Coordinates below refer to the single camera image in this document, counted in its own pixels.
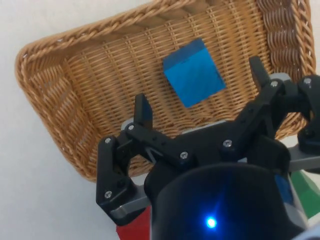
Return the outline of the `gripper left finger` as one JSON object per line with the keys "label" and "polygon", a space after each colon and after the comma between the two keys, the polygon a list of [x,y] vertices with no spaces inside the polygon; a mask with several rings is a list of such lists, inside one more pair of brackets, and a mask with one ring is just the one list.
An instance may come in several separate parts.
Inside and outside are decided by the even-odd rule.
{"label": "gripper left finger", "polygon": [[[153,164],[143,185],[129,176],[132,158],[140,155]],[[194,167],[193,151],[153,129],[153,111],[146,96],[136,95],[133,122],[118,137],[98,144],[96,203],[118,226],[132,222],[178,175]]]}

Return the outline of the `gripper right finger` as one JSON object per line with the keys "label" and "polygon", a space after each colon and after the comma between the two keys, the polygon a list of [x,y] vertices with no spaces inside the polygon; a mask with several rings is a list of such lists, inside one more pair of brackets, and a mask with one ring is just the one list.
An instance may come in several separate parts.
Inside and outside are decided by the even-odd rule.
{"label": "gripper right finger", "polygon": [[300,113],[307,121],[298,134],[302,152],[320,152],[320,77],[307,75],[299,82],[289,76],[271,78],[258,56],[249,58],[251,75],[260,88],[231,122],[220,150],[225,154],[244,154],[259,136],[274,139],[289,113]]}

